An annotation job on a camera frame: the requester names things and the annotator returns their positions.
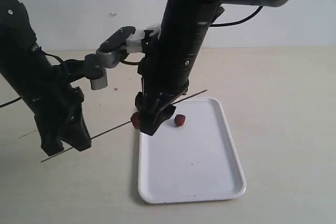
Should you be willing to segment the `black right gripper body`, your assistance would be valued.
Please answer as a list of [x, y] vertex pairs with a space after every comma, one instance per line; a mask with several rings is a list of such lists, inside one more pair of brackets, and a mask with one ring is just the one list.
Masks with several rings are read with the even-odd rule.
[[158, 114], [189, 86], [189, 76], [196, 60], [196, 36], [161, 36], [146, 46], [138, 73], [142, 92], [135, 99], [139, 112]]

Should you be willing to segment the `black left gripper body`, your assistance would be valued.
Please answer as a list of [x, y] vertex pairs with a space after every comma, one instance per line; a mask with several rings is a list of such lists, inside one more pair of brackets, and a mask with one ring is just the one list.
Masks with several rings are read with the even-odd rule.
[[39, 134], [60, 130], [71, 108], [84, 101], [82, 90], [69, 84], [65, 62], [21, 61], [18, 64], [18, 94], [32, 110]]

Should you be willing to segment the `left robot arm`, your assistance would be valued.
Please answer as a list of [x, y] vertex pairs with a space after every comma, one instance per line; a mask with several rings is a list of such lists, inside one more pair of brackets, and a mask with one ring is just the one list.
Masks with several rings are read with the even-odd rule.
[[83, 114], [83, 93], [69, 84], [64, 61], [53, 66], [37, 45], [26, 7], [1, 0], [1, 74], [34, 114], [41, 148], [48, 156], [67, 143], [78, 151], [91, 147]]

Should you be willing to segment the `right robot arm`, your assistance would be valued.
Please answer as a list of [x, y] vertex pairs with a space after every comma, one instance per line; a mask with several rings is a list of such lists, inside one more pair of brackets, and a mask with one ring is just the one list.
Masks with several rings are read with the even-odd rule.
[[167, 0], [161, 31], [144, 48], [138, 67], [142, 91], [135, 99], [140, 131], [153, 135], [175, 112], [173, 102], [188, 90], [189, 76], [206, 33], [223, 4], [279, 7], [288, 0]]

